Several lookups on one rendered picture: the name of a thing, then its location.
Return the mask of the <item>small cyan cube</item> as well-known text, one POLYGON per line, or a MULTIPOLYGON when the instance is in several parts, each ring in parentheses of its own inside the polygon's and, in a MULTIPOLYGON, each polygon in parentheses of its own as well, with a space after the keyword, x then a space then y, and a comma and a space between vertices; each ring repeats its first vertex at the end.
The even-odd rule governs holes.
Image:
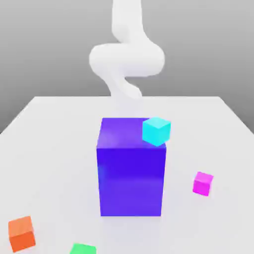
POLYGON ((171 122, 159 117, 149 118, 142 123, 142 140, 160 146, 170 139, 171 122))

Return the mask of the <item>small magenta cube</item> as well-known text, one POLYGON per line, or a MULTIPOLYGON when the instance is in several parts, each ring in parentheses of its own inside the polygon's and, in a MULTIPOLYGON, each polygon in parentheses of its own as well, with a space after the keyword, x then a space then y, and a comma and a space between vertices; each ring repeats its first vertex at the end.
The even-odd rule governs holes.
POLYGON ((202 196, 209 196, 213 176, 203 172, 197 172, 192 191, 202 196))

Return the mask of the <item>small green cube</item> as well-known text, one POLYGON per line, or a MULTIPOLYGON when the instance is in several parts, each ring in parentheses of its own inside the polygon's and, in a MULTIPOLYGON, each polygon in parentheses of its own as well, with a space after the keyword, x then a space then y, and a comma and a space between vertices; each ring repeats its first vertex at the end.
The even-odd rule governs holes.
POLYGON ((74 243, 69 254, 97 254, 95 246, 74 243))

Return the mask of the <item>small orange cube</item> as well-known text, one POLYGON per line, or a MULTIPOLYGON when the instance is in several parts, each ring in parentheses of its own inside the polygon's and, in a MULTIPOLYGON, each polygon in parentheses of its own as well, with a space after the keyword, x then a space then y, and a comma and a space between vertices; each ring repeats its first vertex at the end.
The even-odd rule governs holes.
POLYGON ((35 246, 36 241, 31 216, 9 221, 8 237, 14 253, 35 246))

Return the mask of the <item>large purple box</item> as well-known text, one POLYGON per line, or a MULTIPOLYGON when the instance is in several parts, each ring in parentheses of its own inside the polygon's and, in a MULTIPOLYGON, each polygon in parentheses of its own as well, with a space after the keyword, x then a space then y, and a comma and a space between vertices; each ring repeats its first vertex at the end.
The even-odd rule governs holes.
POLYGON ((97 141, 101 216, 160 216, 166 145, 142 139, 144 118, 102 118, 97 141))

